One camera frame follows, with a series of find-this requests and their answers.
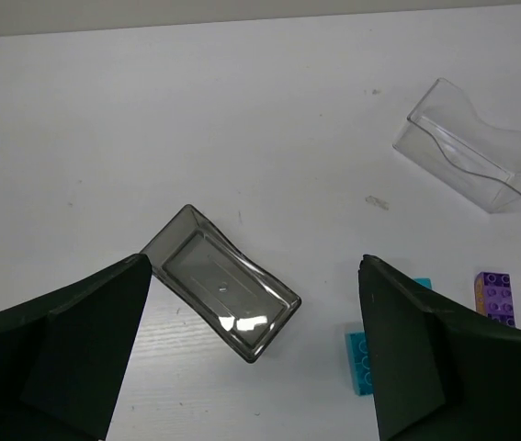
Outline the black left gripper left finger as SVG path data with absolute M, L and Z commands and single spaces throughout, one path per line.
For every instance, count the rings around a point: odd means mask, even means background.
M 0 311 L 0 440 L 104 440 L 151 283 L 133 254 Z

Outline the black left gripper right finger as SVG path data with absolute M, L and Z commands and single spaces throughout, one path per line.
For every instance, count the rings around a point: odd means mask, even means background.
M 381 439 L 521 440 L 521 329 L 374 255 L 358 290 Z

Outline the teal lego brick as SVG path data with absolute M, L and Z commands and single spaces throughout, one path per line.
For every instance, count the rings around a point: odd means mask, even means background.
M 372 395 L 373 385 L 365 333 L 347 333 L 345 347 L 355 394 Z
M 428 288 L 428 289 L 433 288 L 433 284 L 432 284 L 432 281 L 430 278 L 419 277 L 419 278 L 415 278 L 414 281 L 425 288 Z

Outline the purple rectangular lego brick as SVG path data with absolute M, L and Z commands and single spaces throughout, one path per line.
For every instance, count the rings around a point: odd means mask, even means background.
M 474 282 L 475 309 L 480 315 L 515 328 L 510 276 L 480 272 Z

